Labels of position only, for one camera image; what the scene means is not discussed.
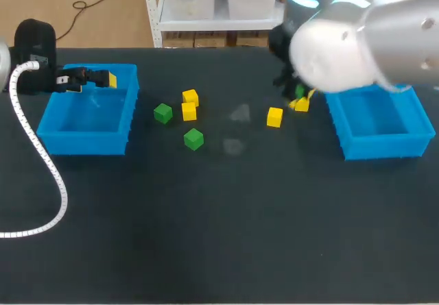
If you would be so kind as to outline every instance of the blue bin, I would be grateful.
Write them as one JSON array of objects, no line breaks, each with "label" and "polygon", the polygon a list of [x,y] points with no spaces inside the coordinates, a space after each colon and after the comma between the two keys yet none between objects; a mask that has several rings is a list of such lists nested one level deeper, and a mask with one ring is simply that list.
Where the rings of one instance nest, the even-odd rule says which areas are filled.
[{"label": "blue bin", "polygon": [[346,160],[419,157],[436,135],[414,89],[326,94]]},{"label": "blue bin", "polygon": [[37,135],[54,155],[124,155],[139,92],[133,64],[69,64],[109,70],[117,88],[88,82],[81,93],[53,93]]}]

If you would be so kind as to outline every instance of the shelf leg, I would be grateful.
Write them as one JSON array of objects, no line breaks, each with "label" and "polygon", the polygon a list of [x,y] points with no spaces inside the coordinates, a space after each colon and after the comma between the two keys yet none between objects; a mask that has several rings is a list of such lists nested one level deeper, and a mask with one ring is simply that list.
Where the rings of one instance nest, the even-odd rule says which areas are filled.
[{"label": "shelf leg", "polygon": [[162,32],[158,27],[160,22],[160,15],[157,9],[157,0],[146,0],[146,6],[148,9],[148,15],[150,18],[152,40],[154,41],[154,47],[162,47]]}]

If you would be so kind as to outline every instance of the black power cord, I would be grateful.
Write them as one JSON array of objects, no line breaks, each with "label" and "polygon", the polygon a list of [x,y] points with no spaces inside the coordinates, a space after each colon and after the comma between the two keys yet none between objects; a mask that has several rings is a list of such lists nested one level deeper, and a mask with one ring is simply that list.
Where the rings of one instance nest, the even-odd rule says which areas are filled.
[{"label": "black power cord", "polygon": [[81,15],[81,13],[83,11],[85,11],[86,9],[89,9],[91,7],[94,7],[95,5],[101,3],[102,1],[105,1],[105,0],[98,0],[95,3],[92,3],[91,5],[88,5],[87,2],[82,1],[82,0],[73,2],[72,7],[79,10],[79,12],[73,18],[73,21],[70,25],[70,28],[67,30],[67,32],[65,32],[63,35],[59,36],[56,40],[58,41],[70,33],[70,31],[73,29],[73,26],[75,26],[76,20],[78,19],[78,17]]}]

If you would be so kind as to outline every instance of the green cube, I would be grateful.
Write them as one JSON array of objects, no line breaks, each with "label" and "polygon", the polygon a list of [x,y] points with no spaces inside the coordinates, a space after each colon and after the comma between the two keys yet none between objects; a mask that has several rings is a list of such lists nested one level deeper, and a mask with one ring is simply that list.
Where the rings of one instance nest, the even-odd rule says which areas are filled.
[{"label": "green cube", "polygon": [[166,104],[160,104],[154,110],[154,118],[165,125],[172,119],[172,108]]},{"label": "green cube", "polygon": [[203,144],[204,144],[204,136],[201,132],[199,132],[195,128],[189,130],[185,134],[185,145],[192,151],[197,150]]},{"label": "green cube", "polygon": [[305,96],[305,87],[302,84],[298,84],[296,86],[296,98],[301,99]]}]

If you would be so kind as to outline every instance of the black table surface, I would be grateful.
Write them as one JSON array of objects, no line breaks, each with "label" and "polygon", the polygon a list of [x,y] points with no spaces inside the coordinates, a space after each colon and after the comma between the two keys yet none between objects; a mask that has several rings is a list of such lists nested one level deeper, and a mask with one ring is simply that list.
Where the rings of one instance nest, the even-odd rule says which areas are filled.
[{"label": "black table surface", "polygon": [[[439,140],[412,160],[345,162],[322,95],[285,111],[266,49],[64,49],[60,63],[133,63],[141,91],[123,157],[55,157],[69,208],[0,240],[0,303],[437,302]],[[195,88],[199,119],[184,123]],[[439,126],[439,92],[418,91]],[[34,128],[48,96],[21,97]],[[175,109],[155,122],[159,103]],[[248,107],[236,121],[233,112]],[[191,151],[192,127],[205,144]],[[0,227],[58,211],[52,176],[0,95]],[[231,151],[229,144],[239,144]]]}]

